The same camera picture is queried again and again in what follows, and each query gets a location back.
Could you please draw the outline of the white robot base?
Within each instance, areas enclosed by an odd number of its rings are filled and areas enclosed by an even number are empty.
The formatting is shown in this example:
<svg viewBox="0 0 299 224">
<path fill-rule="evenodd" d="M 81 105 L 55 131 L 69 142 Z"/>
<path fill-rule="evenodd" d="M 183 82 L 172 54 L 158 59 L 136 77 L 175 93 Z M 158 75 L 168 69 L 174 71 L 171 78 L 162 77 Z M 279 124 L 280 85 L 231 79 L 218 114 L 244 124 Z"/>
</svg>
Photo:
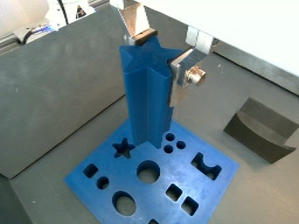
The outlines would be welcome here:
<svg viewBox="0 0 299 224">
<path fill-rule="evenodd" d="M 0 0 L 0 46 L 29 43 L 94 12 L 90 0 Z"/>
</svg>

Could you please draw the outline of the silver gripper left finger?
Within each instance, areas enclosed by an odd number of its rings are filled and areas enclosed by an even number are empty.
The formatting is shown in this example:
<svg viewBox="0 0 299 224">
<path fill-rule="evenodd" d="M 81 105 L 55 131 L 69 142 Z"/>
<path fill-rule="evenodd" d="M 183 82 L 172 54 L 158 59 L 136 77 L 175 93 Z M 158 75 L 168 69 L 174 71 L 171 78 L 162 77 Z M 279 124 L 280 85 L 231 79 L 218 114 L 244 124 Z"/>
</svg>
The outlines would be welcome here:
<svg viewBox="0 0 299 224">
<path fill-rule="evenodd" d="M 144 5 L 136 0 L 110 0 L 110 5 L 124 25 L 127 44 L 142 46 L 158 35 L 158 30 L 150 26 Z"/>
</svg>

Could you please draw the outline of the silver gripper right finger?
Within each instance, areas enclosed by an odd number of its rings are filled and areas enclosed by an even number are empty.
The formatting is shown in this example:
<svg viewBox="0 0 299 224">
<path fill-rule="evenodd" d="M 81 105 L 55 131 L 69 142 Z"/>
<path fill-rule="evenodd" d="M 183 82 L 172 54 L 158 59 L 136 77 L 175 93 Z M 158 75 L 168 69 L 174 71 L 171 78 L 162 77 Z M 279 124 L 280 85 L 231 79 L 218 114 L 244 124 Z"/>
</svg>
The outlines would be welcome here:
<svg viewBox="0 0 299 224">
<path fill-rule="evenodd" d="M 187 94 L 187 87 L 199 86 L 207 73 L 202 70 L 202 60 L 214 51 L 219 40 L 192 26 L 187 29 L 186 42 L 191 46 L 170 63 L 172 88 L 170 106 L 174 107 Z"/>
</svg>

